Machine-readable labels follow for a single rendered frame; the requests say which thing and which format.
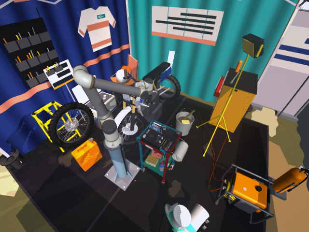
teal logo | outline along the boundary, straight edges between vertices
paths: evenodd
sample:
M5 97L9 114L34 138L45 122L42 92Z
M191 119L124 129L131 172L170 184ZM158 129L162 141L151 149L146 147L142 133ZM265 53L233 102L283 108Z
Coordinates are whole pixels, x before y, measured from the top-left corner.
M97 15L97 18L100 19L100 18L105 18L105 14L99 14Z

bucket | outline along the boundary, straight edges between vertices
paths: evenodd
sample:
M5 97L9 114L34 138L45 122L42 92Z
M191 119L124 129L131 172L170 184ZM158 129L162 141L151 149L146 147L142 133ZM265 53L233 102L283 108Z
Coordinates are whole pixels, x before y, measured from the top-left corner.
M190 120L190 123L189 123L189 124L184 124L184 123L182 123L182 119L183 119L184 117L186 117L186 116L192 111L191 109L189 109L190 112L186 112L186 111L183 111L183 110L181 110L181 111L176 115L176 130L181 131L181 132L183 133L182 136L186 136L186 135L189 133L191 127L192 127L192 124L193 124L193 122L194 122L194 116L193 116L193 115L190 115L190 116L187 118L187 120Z

jersey on wall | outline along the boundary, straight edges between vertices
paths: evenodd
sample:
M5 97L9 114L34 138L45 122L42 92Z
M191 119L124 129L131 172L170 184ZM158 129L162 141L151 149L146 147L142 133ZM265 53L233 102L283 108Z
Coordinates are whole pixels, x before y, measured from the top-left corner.
M81 11L78 33L84 37L88 30L92 49L96 52L112 45L110 24L115 28L115 23L107 6L100 6L96 10L88 8Z

teal curtain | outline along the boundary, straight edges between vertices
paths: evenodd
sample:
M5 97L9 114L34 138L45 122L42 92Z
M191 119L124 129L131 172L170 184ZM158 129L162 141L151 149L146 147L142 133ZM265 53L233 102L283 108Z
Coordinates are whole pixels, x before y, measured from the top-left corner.
M216 46L152 36L152 6L224 11ZM128 0L128 7L139 79L175 51L172 75L182 92L209 102L217 99L213 94L220 77L245 61L242 37L249 33L263 38L265 48L261 57L249 57L244 70L260 77L295 9L284 0Z

yellow metal stand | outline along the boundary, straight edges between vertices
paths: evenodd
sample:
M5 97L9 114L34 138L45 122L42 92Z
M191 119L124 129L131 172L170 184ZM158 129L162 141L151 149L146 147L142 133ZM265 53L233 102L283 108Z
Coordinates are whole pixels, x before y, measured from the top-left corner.
M260 46L260 49L259 49L258 54L257 54L257 57L259 56L260 52L262 51L263 46L264 46L264 45L261 45L261 46ZM229 141L229 142L231 141L231 140L230 140L230 137L229 137L229 135L228 135L228 132L227 132L227 128L226 128L226 124L225 124L225 120L224 120L223 114L225 113L225 110L227 109L227 106L228 106L228 104L229 104L229 102L230 102L230 100L231 100L231 98L232 98L232 95L233 95L233 93L234 93L234 91L235 91L235 89L236 89L236 85L237 85L237 83L238 83L238 80L239 80L239 78L240 78L240 76L241 76L241 74L242 74L242 71L243 71L243 69L244 69L244 67L245 67L245 65L246 65L246 63L247 63L248 58L249 58L249 54L247 54L246 60L245 60L243 66L242 66L242 68L241 68L241 71L240 71L240 73L239 73L239 76L238 76L238 78L237 78L237 81L236 81L236 83L235 83L235 85L234 85L234 87L233 87L233 89L232 89L232 92L231 92L231 94L230 94L230 96L229 96L229 98L228 98L228 100L227 100L227 102L226 102L226 104L225 104L225 107L224 107L222 113L221 113L219 116L217 116L217 117L220 117L220 118L219 118L219 121L218 121L218 123L217 123L217 125L216 125L216 129L214 129L214 132L213 132L213 134L212 134L211 140L209 141L209 143L208 143L208 145L207 145L207 148L206 148L206 150L205 150L205 152L204 152L203 157L205 157L205 154L206 154L206 152L207 152L207 150L208 150L208 148L209 148L209 145L210 145L211 142L212 142L212 139L213 139L213 137L214 137L214 134L216 133L216 131L217 131L217 129L218 129L218 126L219 126L219 124L220 124L222 118L223 118L223 122L224 122L224 125L225 125L225 130L226 130L226 133L227 133L227 136L228 136L228 141ZM205 122L205 123L203 123L203 124L197 126L197 128L199 128L200 126L205 125L206 123L209 123L210 121Z
M48 120L48 121L46 121L46 122L42 122L42 120L40 120L40 119L38 118L37 114L39 114L40 112L42 112L43 110L45 110L45 111L46 111L47 113L49 113L50 115L53 115L52 111L49 109L49 107L51 107L52 105L54 106L54 108L55 108L56 110L57 110L59 107L62 106L62 105L60 105L58 102L53 101L53 102L48 103L47 105L43 106L42 108L38 109L36 112L34 112L34 113L31 114L32 117L34 117L34 119L37 121L37 123L39 124L39 126L41 127L41 129L43 130L43 132L45 133L45 135L47 136L47 138L49 139L49 141L50 141L51 143L52 143L53 141L51 140L51 138L50 138L50 136L49 136L49 134L48 134L48 125L49 125L49 123L50 123L50 121L51 121L52 119L50 119L50 120ZM66 113L66 116L68 117L68 119L69 119L71 122L73 122L72 119L71 119L71 117L69 116L68 113ZM78 130L75 130L75 131L76 131L76 133L75 133L73 136L71 136L67 141L71 140L76 134L78 134L79 136L81 136L80 133L78 132Z

